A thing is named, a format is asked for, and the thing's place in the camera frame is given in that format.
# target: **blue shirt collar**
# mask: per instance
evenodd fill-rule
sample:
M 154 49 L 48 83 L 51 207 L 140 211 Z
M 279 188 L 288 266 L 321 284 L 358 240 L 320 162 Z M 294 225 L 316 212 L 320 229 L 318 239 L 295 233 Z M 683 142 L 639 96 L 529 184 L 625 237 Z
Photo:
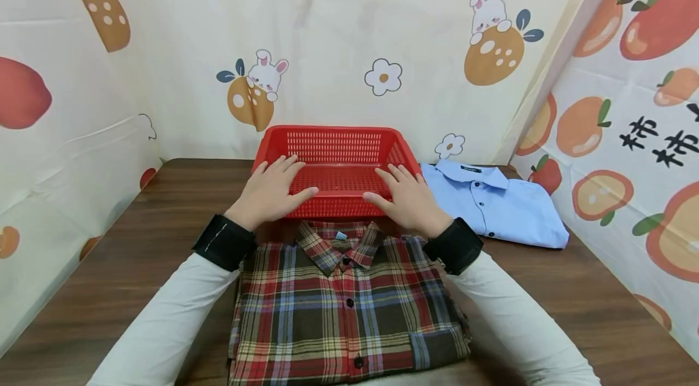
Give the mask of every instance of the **blue shirt collar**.
M 496 167 L 487 168 L 440 160 L 435 168 L 450 180 L 459 181 L 460 183 L 480 181 L 498 189 L 507 189 L 507 186 L 510 184 L 510 180 Z

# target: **shirt pocket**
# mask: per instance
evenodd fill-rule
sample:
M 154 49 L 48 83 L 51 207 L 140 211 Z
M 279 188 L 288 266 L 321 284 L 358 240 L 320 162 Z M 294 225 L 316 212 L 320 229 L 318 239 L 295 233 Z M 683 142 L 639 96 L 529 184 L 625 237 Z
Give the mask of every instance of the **shirt pocket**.
M 460 327 L 410 333 L 415 371 L 443 367 L 459 362 L 469 354 L 468 343 Z

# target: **red plastic basket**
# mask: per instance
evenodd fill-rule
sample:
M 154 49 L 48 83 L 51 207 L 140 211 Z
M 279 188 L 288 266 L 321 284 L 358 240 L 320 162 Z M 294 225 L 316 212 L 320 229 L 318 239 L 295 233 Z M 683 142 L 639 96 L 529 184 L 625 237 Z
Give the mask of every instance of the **red plastic basket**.
M 294 154 L 306 166 L 291 183 L 290 193 L 312 186 L 320 191 L 289 218 L 382 216 L 381 210 L 362 198 L 364 192 L 391 198 L 374 168 L 386 170 L 391 163 L 404 165 L 413 175 L 420 171 L 408 143 L 395 129 L 304 125 L 267 128 L 252 170 L 265 160 Z

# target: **light blue shirt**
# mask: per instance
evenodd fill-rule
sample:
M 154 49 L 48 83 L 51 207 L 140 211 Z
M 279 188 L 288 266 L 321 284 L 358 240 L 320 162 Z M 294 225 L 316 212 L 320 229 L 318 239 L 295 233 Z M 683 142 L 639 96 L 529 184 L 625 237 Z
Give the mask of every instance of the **light blue shirt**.
M 440 160 L 422 175 L 451 217 L 461 216 L 480 235 L 546 248 L 565 248 L 569 233 L 539 184 L 509 180 L 498 168 Z

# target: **backdrop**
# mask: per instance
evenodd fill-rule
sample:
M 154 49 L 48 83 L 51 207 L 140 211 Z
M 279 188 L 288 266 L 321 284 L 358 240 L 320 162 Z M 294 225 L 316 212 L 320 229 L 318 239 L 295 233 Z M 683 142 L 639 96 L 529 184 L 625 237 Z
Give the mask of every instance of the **backdrop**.
M 603 0 L 512 158 L 699 360 L 695 0 Z
M 80 0 L 0 0 L 0 354 L 160 166 L 120 81 Z
M 384 125 L 422 161 L 505 163 L 569 0 L 83 1 L 166 159 L 253 158 L 267 126 L 298 123 Z

